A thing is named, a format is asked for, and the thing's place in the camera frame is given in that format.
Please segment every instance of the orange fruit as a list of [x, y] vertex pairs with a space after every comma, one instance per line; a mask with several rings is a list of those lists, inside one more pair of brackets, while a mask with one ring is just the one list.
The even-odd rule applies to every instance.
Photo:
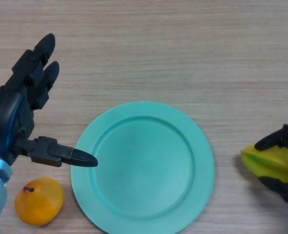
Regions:
[[40, 177], [27, 183], [17, 193], [15, 211], [22, 222], [42, 226], [55, 218], [63, 202], [61, 184], [52, 178]]

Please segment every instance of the yellow fruit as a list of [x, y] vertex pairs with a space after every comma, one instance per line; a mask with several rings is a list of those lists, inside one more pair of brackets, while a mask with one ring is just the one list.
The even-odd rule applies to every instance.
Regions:
[[257, 177], [269, 176], [288, 182], [288, 148], [274, 146], [258, 151], [249, 145], [241, 151], [244, 165]]
[[40, 177], [27, 183], [16, 195], [15, 211], [20, 220], [42, 226], [54, 219], [64, 202], [61, 184], [52, 178]]

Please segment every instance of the wood grain surface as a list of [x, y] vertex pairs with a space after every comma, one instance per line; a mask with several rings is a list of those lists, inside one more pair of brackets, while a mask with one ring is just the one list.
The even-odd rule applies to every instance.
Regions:
[[[213, 194], [183, 234], [288, 233], [288, 204], [242, 166], [242, 148], [288, 123], [288, 0], [2, 0], [0, 85], [26, 49], [56, 36], [61, 71], [35, 113], [32, 137], [75, 146], [86, 126], [120, 103], [154, 100], [203, 129], [216, 165]], [[2, 234], [100, 234], [72, 194], [70, 167], [20, 157], [12, 166]], [[38, 176], [65, 189], [59, 216], [22, 223], [16, 193]]]

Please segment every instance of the fruit stem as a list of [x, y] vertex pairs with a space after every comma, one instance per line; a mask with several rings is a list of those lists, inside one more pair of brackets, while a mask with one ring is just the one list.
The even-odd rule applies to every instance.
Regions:
[[24, 187], [23, 188], [25, 191], [29, 191], [29, 192], [33, 192], [35, 189], [34, 188], [28, 188], [28, 187]]

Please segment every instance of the robotic hand holding fruit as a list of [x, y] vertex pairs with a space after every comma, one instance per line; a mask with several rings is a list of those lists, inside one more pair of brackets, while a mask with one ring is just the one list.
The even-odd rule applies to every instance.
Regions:
[[44, 70], [54, 48], [55, 37], [48, 34], [33, 51], [25, 51], [12, 68], [10, 79], [0, 87], [0, 214], [7, 200], [11, 165], [19, 155], [56, 167], [62, 163], [83, 167], [98, 164], [92, 155], [60, 145], [56, 139], [45, 136], [28, 139], [34, 129], [34, 111], [42, 109], [48, 101], [48, 92], [59, 74], [56, 61]]

